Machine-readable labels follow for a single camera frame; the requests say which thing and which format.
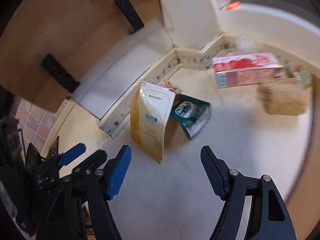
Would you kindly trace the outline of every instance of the atomy logo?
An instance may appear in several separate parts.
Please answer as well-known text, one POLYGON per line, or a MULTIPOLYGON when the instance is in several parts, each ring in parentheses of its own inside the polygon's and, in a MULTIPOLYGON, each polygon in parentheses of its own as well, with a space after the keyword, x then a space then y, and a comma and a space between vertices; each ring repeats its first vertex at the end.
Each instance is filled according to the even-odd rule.
POLYGON ((146 114, 145 118, 150 122, 158 122, 158 118, 155 118, 155 117, 153 117, 153 116, 151 116, 149 114, 146 114))

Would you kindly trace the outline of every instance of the orange object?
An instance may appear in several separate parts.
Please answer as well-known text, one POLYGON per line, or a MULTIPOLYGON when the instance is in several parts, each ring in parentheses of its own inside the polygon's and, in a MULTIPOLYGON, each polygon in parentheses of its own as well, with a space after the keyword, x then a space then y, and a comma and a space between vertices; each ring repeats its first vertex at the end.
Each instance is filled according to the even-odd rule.
POLYGON ((227 6, 226 6, 226 10, 233 10, 233 9, 236 9, 236 8, 239 8, 240 6, 240 2, 237 1, 237 2, 232 2, 232 3, 229 3, 227 6))

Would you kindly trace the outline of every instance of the tiled wall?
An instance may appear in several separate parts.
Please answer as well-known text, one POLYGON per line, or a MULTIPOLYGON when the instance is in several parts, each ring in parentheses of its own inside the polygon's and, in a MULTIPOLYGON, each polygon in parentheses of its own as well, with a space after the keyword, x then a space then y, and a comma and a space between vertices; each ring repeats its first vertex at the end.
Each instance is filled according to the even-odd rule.
POLYGON ((20 121, 26 150, 29 143, 33 143, 41 153, 45 140, 67 103, 67 100, 63 101, 56 113, 50 113, 24 99, 15 98, 10 114, 20 121))

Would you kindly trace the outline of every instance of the metal screw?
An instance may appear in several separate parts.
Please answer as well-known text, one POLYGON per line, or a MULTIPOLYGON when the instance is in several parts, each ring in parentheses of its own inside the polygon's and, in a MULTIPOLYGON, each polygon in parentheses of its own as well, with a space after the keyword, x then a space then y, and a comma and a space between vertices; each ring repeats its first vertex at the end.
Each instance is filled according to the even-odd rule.
POLYGON ((269 175, 263 175, 263 179, 265 181, 270 181, 271 180, 271 177, 269 175))
POLYGON ((70 177, 69 175, 67 175, 67 176, 64 176, 64 177, 62 178, 62 181, 63 181, 63 182, 68 182, 70 179, 71 179, 71 177, 70 177))
POLYGON ((97 176, 100 176, 103 174, 103 170, 102 169, 97 169, 94 174, 96 174, 97 176))
POLYGON ((239 174, 239 171, 235 170, 235 169, 231 169, 230 171, 231 175, 237 176, 239 174))

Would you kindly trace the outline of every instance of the brown sponge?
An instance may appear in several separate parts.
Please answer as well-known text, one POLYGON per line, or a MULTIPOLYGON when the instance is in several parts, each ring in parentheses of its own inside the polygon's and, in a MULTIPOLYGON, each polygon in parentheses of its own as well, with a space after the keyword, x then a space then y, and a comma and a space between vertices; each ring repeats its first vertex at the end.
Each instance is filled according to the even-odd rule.
POLYGON ((303 89, 296 79, 272 80, 258 87, 259 100, 268 114, 303 114, 307 102, 303 89))

